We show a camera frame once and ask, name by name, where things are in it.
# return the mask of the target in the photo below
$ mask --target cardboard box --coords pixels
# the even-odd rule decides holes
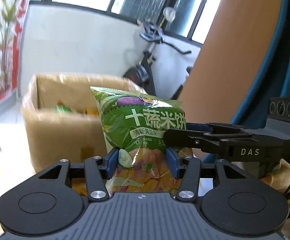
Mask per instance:
[[[90,86],[146,93],[132,81],[106,75],[39,74],[33,76],[21,108],[36,172],[60,159],[73,163],[107,154],[98,115],[60,113],[56,105],[97,112]]]

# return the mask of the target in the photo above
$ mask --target cucumber illustration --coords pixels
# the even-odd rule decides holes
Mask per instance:
[[[124,168],[131,168],[133,164],[133,158],[129,155],[129,153],[124,150],[120,149],[118,151],[118,162],[120,165],[122,165]]]

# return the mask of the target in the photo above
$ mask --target exercise bike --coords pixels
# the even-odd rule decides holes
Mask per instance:
[[[162,24],[165,20],[168,22],[173,22],[175,19],[175,9],[171,7],[166,7],[163,11],[164,19],[162,22],[157,25],[151,22],[144,22],[144,32],[140,33],[140,37],[150,43],[148,49],[143,51],[143,58],[140,63],[134,67],[129,68],[123,77],[132,80],[135,84],[139,85],[140,87],[144,88],[144,90],[152,96],[156,96],[154,79],[152,74],[152,64],[154,61],[157,60],[156,57],[152,55],[154,48],[158,44],[166,44],[173,49],[175,49],[181,55],[191,54],[191,50],[182,51],[174,44],[164,41],[163,39],[163,30],[161,28]],[[176,93],[173,95],[172,99],[176,99],[181,91],[182,85],[178,88]]]

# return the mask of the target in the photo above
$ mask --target snack bag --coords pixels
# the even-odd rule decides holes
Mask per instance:
[[[101,117],[109,152],[118,147],[118,165],[106,183],[112,192],[172,192],[175,180],[165,161],[163,134],[169,128],[186,129],[184,112],[174,100],[107,88],[91,87]],[[181,156],[192,155],[182,149]]]
[[[67,107],[62,101],[58,101],[56,105],[56,111],[58,112],[68,112],[73,114],[86,114],[86,115],[98,115],[97,111],[94,111],[89,108],[84,108],[83,111],[77,111],[76,109],[73,109],[71,107]]]

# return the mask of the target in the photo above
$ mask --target das logo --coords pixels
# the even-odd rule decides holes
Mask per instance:
[[[247,151],[246,149],[242,148],[241,151],[241,155],[245,155],[247,153],[247,155],[258,155],[260,149],[255,149],[254,151],[252,151],[252,149],[249,149],[249,151]]]

